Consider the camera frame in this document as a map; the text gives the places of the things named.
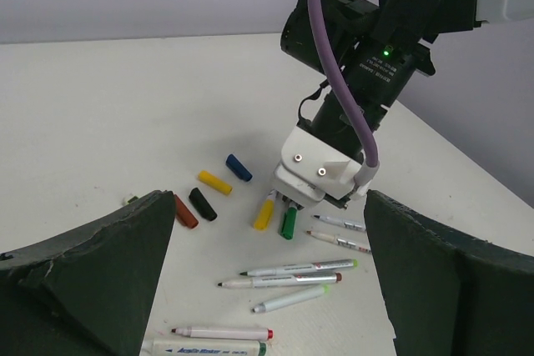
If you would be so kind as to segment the dark green pen cap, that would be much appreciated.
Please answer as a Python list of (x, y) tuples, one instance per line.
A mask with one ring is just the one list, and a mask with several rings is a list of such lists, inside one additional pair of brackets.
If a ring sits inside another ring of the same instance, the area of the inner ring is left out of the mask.
[(193, 188), (190, 191), (189, 201), (205, 220), (212, 222), (218, 217), (218, 214), (198, 188)]

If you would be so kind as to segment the blue cap marker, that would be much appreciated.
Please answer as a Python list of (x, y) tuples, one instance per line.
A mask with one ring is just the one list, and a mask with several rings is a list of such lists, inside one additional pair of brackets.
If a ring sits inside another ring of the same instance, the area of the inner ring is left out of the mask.
[(318, 221), (321, 221), (322, 223), (327, 223), (330, 225), (338, 226), (338, 227), (349, 229), (349, 230), (354, 230), (354, 231), (358, 231), (362, 233), (366, 231), (365, 224), (356, 222), (356, 221), (351, 221), (351, 220), (347, 220), (343, 218), (323, 216), (323, 215), (318, 215), (318, 214), (314, 214), (313, 218), (315, 218)]

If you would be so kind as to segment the dark green cap marker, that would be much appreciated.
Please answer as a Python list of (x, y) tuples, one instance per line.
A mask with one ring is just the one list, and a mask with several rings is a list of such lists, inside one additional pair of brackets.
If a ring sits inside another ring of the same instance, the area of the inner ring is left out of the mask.
[(326, 262), (287, 264), (271, 268), (257, 268), (250, 271), (241, 272), (239, 275), (245, 277), (264, 277), (286, 274), (322, 273), (327, 271), (356, 268), (357, 266), (358, 262), (356, 259), (341, 259)]

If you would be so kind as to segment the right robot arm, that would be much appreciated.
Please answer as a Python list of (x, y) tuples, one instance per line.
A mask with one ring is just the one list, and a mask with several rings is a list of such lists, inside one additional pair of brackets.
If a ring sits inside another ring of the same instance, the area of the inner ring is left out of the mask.
[[(432, 220), (370, 189), (374, 132), (414, 73), (431, 76), (442, 33), (500, 19), (506, 0), (298, 0), (282, 50), (325, 76), (274, 186), (300, 208), (365, 197), (367, 236), (399, 355), (530, 355), (533, 258)], [(514, 0), (529, 18), (533, 0)]]

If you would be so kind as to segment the yellow pen cap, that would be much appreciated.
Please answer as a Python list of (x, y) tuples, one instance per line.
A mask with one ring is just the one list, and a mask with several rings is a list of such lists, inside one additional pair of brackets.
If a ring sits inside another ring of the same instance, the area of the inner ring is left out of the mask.
[(202, 170), (199, 172), (197, 179), (206, 185), (208, 185), (210, 188), (216, 190), (219, 193), (222, 193), (225, 196), (228, 196), (231, 194), (233, 187), (223, 181), (222, 179), (214, 176), (212, 173)]

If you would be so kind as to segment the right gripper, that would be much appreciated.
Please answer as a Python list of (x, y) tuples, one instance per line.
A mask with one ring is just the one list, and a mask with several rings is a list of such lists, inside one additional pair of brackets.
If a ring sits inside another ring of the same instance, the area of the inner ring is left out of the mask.
[[(317, 101), (322, 91), (323, 88), (319, 88), (300, 102), (298, 126), (345, 156), (361, 163), (363, 161), (363, 145), (332, 90), (326, 94), (317, 114), (312, 119), (302, 115), (303, 104), (307, 101)], [(379, 88), (361, 88), (355, 90), (353, 94), (371, 132), (374, 133), (388, 112), (388, 92)]]

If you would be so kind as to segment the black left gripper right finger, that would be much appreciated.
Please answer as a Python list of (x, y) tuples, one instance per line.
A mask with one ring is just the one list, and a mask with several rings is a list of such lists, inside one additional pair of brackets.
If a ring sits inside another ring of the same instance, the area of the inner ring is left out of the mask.
[(367, 193), (365, 224), (398, 355), (531, 355), (533, 258)]

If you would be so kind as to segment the lime green grip pen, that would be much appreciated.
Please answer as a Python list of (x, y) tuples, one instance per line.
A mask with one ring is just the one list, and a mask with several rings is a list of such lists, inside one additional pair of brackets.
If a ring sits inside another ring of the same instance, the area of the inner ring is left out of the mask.
[(299, 292), (286, 294), (255, 305), (251, 309), (251, 312), (254, 314), (270, 313), (275, 310), (287, 308), (289, 306), (319, 298), (328, 293), (329, 289), (330, 287), (328, 285), (317, 285), (312, 288), (300, 290)]

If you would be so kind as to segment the blue pen cap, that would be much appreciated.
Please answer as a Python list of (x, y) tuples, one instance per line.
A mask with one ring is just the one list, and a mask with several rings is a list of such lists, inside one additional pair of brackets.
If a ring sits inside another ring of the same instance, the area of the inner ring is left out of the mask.
[(232, 153), (226, 158), (225, 165), (238, 179), (244, 182), (249, 182), (253, 178), (252, 173)]

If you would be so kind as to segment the brown cap short marker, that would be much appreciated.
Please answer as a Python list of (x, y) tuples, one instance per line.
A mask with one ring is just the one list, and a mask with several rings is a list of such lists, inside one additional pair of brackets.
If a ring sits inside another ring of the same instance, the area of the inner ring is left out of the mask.
[(150, 355), (264, 356), (267, 354), (267, 345), (251, 340), (155, 338), (145, 339), (141, 350)]

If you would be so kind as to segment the yellow cap long marker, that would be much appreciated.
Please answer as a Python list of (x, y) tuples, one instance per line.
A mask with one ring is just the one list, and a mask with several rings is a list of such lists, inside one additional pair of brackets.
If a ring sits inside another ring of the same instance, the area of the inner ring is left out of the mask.
[(332, 235), (328, 233), (321, 233), (313, 230), (307, 230), (305, 232), (307, 235), (311, 236), (312, 238), (315, 238), (317, 240), (320, 240), (325, 243), (332, 243), (336, 246), (340, 246), (343, 248), (349, 248), (353, 249), (355, 251), (361, 252), (361, 253), (367, 253), (372, 254), (372, 251), (370, 249), (370, 246), (368, 244), (364, 243), (358, 243), (354, 240), (342, 238), (338, 235)]

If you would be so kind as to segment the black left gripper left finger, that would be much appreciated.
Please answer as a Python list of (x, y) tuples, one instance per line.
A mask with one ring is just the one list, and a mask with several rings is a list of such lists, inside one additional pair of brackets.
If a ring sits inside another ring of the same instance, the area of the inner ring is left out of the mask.
[(174, 226), (174, 194), (1, 255), (3, 355), (139, 354)]

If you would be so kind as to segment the red tip marker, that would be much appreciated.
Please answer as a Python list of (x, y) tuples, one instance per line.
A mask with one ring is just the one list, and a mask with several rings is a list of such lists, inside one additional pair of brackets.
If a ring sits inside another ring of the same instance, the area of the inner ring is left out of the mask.
[(274, 337), (269, 328), (231, 328), (231, 327), (198, 327), (188, 326), (172, 328), (171, 333), (187, 338), (237, 339), (267, 341)]

